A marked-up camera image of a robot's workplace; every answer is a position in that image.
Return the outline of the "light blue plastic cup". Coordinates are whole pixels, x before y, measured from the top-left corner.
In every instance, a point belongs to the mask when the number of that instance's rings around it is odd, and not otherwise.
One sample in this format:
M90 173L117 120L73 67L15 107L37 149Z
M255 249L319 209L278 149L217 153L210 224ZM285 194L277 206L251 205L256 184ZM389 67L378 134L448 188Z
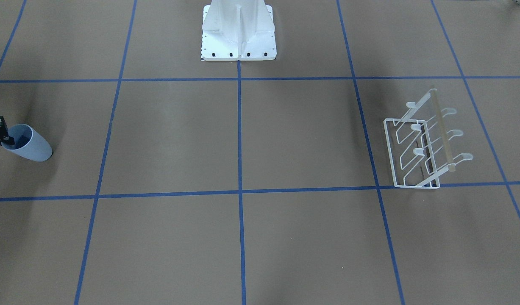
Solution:
M53 149L48 141L27 124L16 124L8 129L14 144L1 142L6 150L28 160L43 162L51 158Z

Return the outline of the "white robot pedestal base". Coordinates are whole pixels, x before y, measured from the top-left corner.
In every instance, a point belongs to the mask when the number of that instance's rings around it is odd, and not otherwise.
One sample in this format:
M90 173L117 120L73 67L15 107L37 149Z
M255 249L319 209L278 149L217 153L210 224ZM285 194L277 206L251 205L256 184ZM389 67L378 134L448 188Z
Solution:
M271 61L277 57L273 8L263 0L212 0L202 10L204 61Z

